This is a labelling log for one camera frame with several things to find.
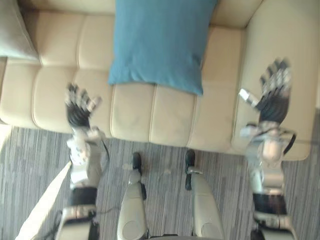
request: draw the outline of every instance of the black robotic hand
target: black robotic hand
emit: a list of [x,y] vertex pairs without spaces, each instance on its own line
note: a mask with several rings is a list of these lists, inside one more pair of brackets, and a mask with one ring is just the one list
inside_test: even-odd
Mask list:
[[85,89],[79,90],[76,84],[66,89],[65,105],[67,119],[72,128],[90,127],[89,118],[101,103],[101,97],[90,99]]
[[262,97],[257,100],[250,92],[241,89],[241,97],[260,111],[260,122],[281,124],[287,116],[291,94],[291,68],[287,60],[275,60],[260,78]]

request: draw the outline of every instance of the gray carpet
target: gray carpet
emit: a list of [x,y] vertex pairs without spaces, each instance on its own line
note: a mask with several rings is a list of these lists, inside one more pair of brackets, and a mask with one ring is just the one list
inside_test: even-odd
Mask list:
[[[320,128],[314,126],[310,157],[285,162],[288,212],[300,240],[320,240]],[[69,135],[43,130],[13,128],[0,152],[0,237],[12,240],[46,187],[68,161]],[[190,235],[191,194],[185,191],[185,148],[108,141],[110,165],[100,181],[97,219],[102,240],[115,240],[122,197],[130,174],[132,152],[141,153],[147,200],[147,223],[151,235]],[[196,164],[212,185],[227,240],[247,240],[254,226],[252,193],[247,184],[247,164],[242,156],[196,151]],[[53,225],[69,195],[66,179],[39,236]]]

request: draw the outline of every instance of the sofa armrest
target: sofa armrest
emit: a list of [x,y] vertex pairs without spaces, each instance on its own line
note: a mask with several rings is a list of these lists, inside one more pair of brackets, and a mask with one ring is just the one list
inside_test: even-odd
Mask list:
[[0,101],[1,101],[2,83],[4,80],[6,65],[7,65],[7,58],[0,57]]
[[[275,58],[287,57],[292,67],[289,112],[282,127],[297,132],[297,141],[288,160],[304,160],[310,152],[319,67],[319,1],[264,0],[246,30],[239,88],[261,95],[260,76]],[[257,122],[258,113],[237,100],[232,147],[243,152],[248,141],[240,129]]]

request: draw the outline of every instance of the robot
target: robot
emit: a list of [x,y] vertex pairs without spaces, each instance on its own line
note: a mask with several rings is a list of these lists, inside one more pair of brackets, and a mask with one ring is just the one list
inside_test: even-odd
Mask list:
[[[276,59],[261,78],[262,97],[259,100],[249,91],[241,89],[239,95],[260,112],[258,124],[242,129],[244,137],[251,138],[247,147],[249,184],[253,193],[253,218],[257,228],[251,231],[251,240],[298,240],[291,217],[287,213],[284,197],[285,177],[281,167],[283,156],[290,150],[296,134],[280,128],[290,102],[291,68],[287,60]],[[99,224],[96,198],[102,176],[100,148],[105,138],[98,128],[91,128],[90,117],[101,98],[90,99],[85,90],[70,84],[66,92],[66,111],[73,136],[67,142],[72,162],[70,172],[70,198],[62,211],[55,235],[56,240],[98,240]],[[288,146],[283,134],[292,133]],[[195,167],[195,153],[185,156],[185,188],[192,192],[192,236],[164,235],[154,240],[224,240],[225,234],[219,209],[211,187],[203,173]],[[142,159],[138,153],[132,157],[132,172],[124,194],[118,225],[118,240],[148,239],[144,200],[146,188],[141,183]]]

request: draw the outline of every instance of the robot forearm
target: robot forearm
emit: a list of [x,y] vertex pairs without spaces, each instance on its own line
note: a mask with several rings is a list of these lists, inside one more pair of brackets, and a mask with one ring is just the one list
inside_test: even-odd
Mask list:
[[296,240],[284,197],[285,177],[281,167],[284,148],[280,132],[276,122],[260,123],[247,149],[249,183],[254,202],[253,217],[259,228],[288,231],[292,239]]
[[70,173],[70,197],[62,217],[56,239],[98,239],[99,225],[96,216],[97,188],[102,175],[100,141],[104,134],[96,129],[73,129],[73,137],[67,142],[72,161]]

